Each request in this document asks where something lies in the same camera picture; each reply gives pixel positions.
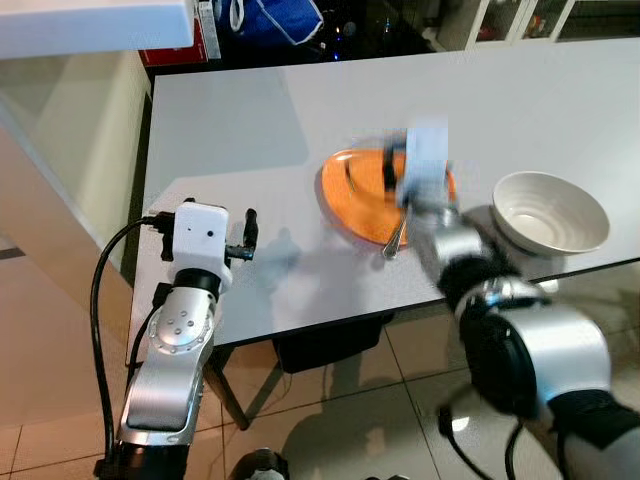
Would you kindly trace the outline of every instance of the blue bag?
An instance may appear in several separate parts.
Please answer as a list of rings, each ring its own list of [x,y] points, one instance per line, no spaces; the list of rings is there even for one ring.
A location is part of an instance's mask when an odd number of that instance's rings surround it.
[[[219,23],[258,46],[299,45],[322,26],[313,0],[219,0]]]

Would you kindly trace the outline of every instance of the wall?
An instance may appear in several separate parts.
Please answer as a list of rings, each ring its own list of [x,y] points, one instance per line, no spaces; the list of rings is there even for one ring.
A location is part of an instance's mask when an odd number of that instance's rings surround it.
[[[0,230],[26,254],[0,260],[0,428],[99,409],[89,288],[127,221],[149,89],[137,53],[0,62]],[[111,265],[101,299],[121,399],[131,289]]]

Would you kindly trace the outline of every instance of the tiled floor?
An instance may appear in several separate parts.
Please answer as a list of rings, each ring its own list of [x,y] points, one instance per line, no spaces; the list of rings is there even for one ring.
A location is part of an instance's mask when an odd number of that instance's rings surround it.
[[[563,280],[556,294],[605,332],[614,393],[636,409],[639,292],[640,268],[627,266]],[[278,370],[270,342],[236,349],[225,372],[256,418],[249,430],[237,430],[207,389],[187,479],[224,479],[242,455],[265,446],[289,460],[294,480],[474,478],[440,437],[434,414],[469,378],[452,326],[442,307],[406,312],[387,325],[375,348],[293,376]],[[477,396],[454,414],[462,448],[494,478],[505,478],[503,449],[514,420]],[[90,479],[102,438],[97,414],[0,430],[0,480]],[[526,432],[518,440],[515,468],[520,478],[560,478]]]

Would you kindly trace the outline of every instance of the white shelf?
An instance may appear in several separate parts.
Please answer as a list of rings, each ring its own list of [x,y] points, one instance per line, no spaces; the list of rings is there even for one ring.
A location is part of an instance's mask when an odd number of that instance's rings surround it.
[[[193,0],[0,0],[0,59],[193,44]]]

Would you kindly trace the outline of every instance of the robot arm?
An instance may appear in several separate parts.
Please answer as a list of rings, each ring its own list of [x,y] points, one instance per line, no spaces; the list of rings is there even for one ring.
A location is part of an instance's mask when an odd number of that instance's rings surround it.
[[[230,259],[251,260],[256,247],[254,210],[247,212],[244,245],[234,247],[225,243],[229,215],[222,207],[185,202],[175,215],[161,215],[167,218],[162,258],[173,260],[172,285],[150,318],[147,357],[127,390],[115,458],[96,466],[101,479],[184,477],[216,304],[232,282]]]
[[[472,384],[518,416],[568,478],[637,478],[640,416],[611,395],[589,318],[523,280],[455,207],[409,197],[409,245],[455,313]]]

